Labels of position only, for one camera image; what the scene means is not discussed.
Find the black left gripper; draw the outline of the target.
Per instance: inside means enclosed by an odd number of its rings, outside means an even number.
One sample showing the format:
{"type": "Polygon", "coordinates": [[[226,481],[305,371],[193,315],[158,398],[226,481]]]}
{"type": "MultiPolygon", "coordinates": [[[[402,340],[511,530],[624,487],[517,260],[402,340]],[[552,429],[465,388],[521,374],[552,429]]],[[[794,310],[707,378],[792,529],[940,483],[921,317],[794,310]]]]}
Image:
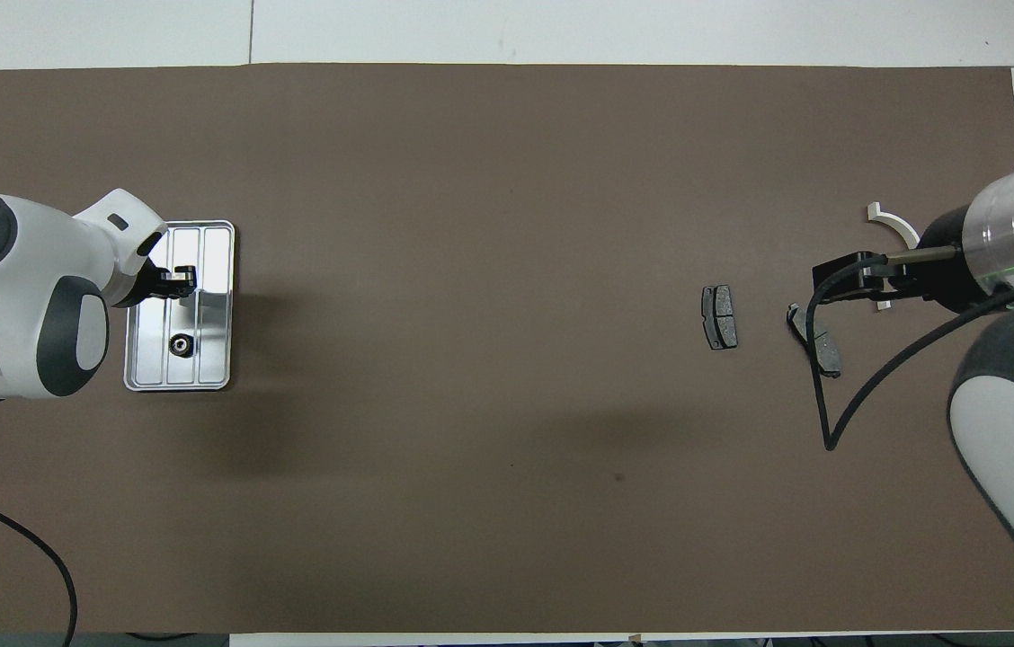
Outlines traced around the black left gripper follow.
{"type": "Polygon", "coordinates": [[[195,282],[194,265],[166,269],[146,258],[144,266],[138,271],[138,302],[151,298],[179,300],[190,297],[196,290],[195,282]]]}

